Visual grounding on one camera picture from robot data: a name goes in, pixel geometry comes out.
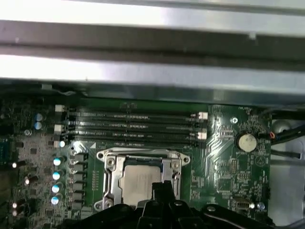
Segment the black cable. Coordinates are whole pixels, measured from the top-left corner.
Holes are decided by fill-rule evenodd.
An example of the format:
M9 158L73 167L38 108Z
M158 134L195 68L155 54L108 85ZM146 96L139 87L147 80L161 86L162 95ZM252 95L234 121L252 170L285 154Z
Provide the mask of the black cable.
M277 156L283 156L283 157L290 157L290 158L301 158L301 154L295 153L295 152L286 152L286 151L277 151L277 150L271 150L272 155Z
M275 227L275 229L304 229L304 228L305 228L305 219L300 219L286 226Z
M277 145L277 144L280 144L280 143L289 142L289 141L292 141L292 140L297 139L297 138L302 137L302 136L305 136L305 132L299 132L297 134L285 136L285 137L282 137L280 139L273 139L271 141L271 145Z

